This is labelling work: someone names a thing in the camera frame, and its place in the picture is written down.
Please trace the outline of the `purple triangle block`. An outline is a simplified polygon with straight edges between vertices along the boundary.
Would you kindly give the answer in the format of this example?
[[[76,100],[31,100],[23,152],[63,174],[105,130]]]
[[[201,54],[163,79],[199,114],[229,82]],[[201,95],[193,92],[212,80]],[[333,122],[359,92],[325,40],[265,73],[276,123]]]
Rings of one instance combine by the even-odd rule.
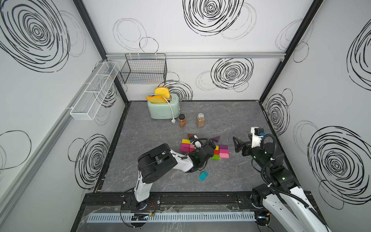
[[[220,140],[220,136],[216,136],[216,137],[213,138],[213,141],[216,142],[216,143],[218,143],[219,140]]]

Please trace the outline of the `green block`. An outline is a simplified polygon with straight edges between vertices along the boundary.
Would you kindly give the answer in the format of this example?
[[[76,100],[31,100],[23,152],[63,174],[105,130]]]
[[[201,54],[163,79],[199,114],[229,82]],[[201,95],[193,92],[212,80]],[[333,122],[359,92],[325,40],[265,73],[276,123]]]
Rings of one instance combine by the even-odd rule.
[[[220,160],[220,156],[214,154],[214,155],[211,157],[211,159],[212,159],[212,160]]]

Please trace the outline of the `magenta speckled block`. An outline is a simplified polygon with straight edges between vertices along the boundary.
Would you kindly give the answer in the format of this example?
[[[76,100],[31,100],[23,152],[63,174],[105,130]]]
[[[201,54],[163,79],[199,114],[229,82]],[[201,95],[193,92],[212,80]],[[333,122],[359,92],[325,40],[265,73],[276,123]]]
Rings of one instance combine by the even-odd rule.
[[[188,153],[189,152],[189,148],[181,147],[180,148],[180,152],[182,152],[182,153]]]

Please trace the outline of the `teal triangle block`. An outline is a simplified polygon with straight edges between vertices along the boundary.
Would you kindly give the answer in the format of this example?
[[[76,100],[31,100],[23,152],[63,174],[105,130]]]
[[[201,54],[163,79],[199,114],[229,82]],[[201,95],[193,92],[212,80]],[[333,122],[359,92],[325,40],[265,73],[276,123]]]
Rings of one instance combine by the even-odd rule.
[[[207,172],[207,171],[204,171],[204,172],[202,172],[202,173],[199,175],[199,179],[200,179],[201,181],[204,181],[204,180],[207,178],[208,175],[209,175],[208,172]]]

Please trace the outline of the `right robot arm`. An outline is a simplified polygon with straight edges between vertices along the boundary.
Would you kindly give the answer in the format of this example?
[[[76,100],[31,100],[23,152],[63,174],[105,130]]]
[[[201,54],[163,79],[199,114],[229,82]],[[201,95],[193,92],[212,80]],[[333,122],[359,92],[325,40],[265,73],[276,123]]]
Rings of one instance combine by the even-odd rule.
[[[233,137],[235,151],[250,156],[260,166],[263,184],[255,187],[251,203],[265,208],[288,232],[329,232],[326,221],[315,210],[294,174],[283,166],[284,153],[271,134],[249,136],[244,142]]]

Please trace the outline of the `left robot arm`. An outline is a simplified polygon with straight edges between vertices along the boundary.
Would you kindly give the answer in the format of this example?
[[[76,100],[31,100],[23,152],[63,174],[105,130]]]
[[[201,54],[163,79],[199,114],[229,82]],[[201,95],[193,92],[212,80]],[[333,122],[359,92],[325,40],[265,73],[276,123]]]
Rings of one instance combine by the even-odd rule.
[[[199,138],[196,135],[189,137],[190,146],[194,150],[188,153],[177,153],[168,144],[142,154],[138,159],[138,178],[134,187],[134,196],[138,203],[149,198],[154,182],[163,177],[172,169],[185,173],[203,170],[208,160],[214,156],[216,145],[213,139]]]

